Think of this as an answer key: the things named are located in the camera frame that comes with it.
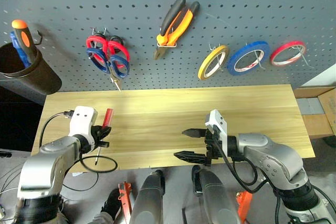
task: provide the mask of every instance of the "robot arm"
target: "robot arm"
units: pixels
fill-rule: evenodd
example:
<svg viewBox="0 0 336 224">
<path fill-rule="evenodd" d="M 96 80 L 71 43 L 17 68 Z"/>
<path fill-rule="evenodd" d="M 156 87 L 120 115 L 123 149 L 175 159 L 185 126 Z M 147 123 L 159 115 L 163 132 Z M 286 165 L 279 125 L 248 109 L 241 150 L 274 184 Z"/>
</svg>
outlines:
<svg viewBox="0 0 336 224">
<path fill-rule="evenodd" d="M 183 133 L 192 137 L 204 136 L 206 155 L 179 152 L 174 153 L 176 157 L 190 163 L 208 166 L 211 165 L 211 159 L 218 159 L 222 154 L 234 161 L 243 161 L 241 157 L 247 158 L 262 170 L 276 196 L 282 199 L 291 223 L 324 221 L 336 224 L 322 200 L 314 192 L 303 169 L 302 159 L 294 149 L 277 144 L 263 134 L 227 136 L 226 122 L 217 110 L 207 115 L 205 125 L 206 131 L 189 129 Z"/>
<path fill-rule="evenodd" d="M 66 172 L 79 160 L 80 154 L 105 143 L 97 134 L 101 127 L 93 126 L 96 117 L 94 108 L 76 107 L 69 135 L 43 145 L 25 162 L 18 186 L 14 223 L 35 224 L 56 218 Z"/>
</svg>

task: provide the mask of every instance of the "orange pliers handle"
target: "orange pliers handle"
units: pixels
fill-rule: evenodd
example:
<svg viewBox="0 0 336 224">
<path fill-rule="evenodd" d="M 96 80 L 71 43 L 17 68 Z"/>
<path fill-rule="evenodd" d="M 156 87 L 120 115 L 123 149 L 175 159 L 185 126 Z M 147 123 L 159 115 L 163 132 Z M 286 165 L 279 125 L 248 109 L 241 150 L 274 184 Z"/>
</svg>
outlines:
<svg viewBox="0 0 336 224">
<path fill-rule="evenodd" d="M 199 2 L 194 2 L 187 10 L 181 23 L 178 27 L 170 33 L 172 26 L 181 14 L 182 9 L 185 6 L 185 0 L 176 0 L 172 5 L 167 15 L 164 17 L 160 34 L 156 37 L 157 43 L 160 46 L 174 46 L 179 37 L 186 31 L 194 15 L 200 8 Z"/>
</svg>

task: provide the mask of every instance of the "blue tool handle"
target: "blue tool handle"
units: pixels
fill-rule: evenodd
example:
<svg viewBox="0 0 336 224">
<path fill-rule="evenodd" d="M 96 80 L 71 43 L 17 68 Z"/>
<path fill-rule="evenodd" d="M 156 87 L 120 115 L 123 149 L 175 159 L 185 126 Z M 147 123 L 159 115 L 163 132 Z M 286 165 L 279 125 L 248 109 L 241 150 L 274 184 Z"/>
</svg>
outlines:
<svg viewBox="0 0 336 224">
<path fill-rule="evenodd" d="M 13 31 L 10 32 L 10 38 L 12 39 L 13 47 L 16 49 L 17 53 L 19 54 L 19 57 L 25 65 L 25 68 L 28 68 L 30 66 L 30 63 L 28 61 L 26 53 L 21 49 L 19 42 L 17 41 L 17 38 L 15 36 L 15 33 Z"/>
<path fill-rule="evenodd" d="M 105 72 L 105 73 L 110 73 L 109 66 L 110 62 L 107 60 L 105 53 L 99 49 L 99 48 L 88 48 L 86 49 L 86 53 L 89 56 L 89 59 L 93 62 L 93 64 L 96 65 L 99 70 Z M 94 57 L 94 55 L 100 56 L 104 60 L 104 65 L 100 64 L 98 60 Z"/>
<path fill-rule="evenodd" d="M 130 72 L 130 64 L 127 60 L 125 60 L 124 58 L 118 56 L 118 55 L 112 55 L 110 57 L 110 62 L 111 62 L 111 67 L 112 69 L 115 71 L 116 75 L 119 77 L 119 78 L 125 78 L 129 72 Z M 119 69 L 118 69 L 118 66 L 117 64 L 123 64 L 125 65 L 126 67 L 126 70 L 127 72 L 126 73 L 123 73 L 123 72 L 120 72 Z"/>
</svg>

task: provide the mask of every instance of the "blue scissors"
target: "blue scissors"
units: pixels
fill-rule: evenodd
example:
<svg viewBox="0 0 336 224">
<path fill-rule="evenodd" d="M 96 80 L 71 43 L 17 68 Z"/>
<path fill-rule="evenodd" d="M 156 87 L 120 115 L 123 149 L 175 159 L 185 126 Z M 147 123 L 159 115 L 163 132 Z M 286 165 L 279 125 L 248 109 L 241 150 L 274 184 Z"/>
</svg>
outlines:
<svg viewBox="0 0 336 224">
<path fill-rule="evenodd" d="M 94 65 L 96 65 L 99 70 L 110 75 L 112 83 L 114 83 L 117 89 L 121 91 L 120 79 L 125 78 L 129 74 L 129 62 L 118 55 L 112 55 L 109 60 L 103 50 L 99 48 L 87 48 L 86 53 L 88 54 L 89 59 L 93 62 Z M 101 59 L 103 59 L 103 65 L 98 62 L 94 55 L 98 55 L 101 57 Z M 123 64 L 126 67 L 126 72 L 119 71 L 118 64 Z"/>
</svg>

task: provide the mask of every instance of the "red scissors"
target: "red scissors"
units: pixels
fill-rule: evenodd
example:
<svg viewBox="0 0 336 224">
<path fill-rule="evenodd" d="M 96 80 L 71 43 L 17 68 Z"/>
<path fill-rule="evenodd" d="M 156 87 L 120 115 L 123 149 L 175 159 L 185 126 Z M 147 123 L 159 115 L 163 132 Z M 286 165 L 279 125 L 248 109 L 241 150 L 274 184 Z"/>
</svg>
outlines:
<svg viewBox="0 0 336 224">
<path fill-rule="evenodd" d="M 114 41 L 113 39 L 117 38 L 122 42 L 122 39 L 116 36 L 113 36 L 111 40 L 107 41 L 105 38 L 97 36 L 97 35 L 92 35 L 89 36 L 86 39 L 86 46 L 87 48 L 94 48 L 97 47 L 95 45 L 101 45 L 101 50 L 105 53 L 107 59 L 110 59 L 112 55 L 115 55 L 116 52 L 122 51 L 122 53 L 125 55 L 126 60 L 130 62 L 130 54 L 126 47 L 124 47 L 121 43 Z M 101 64 L 104 64 L 104 59 L 102 59 L 99 55 L 94 54 L 94 58 L 96 58 Z M 125 67 L 124 64 L 117 64 L 118 68 L 123 68 Z"/>
</svg>

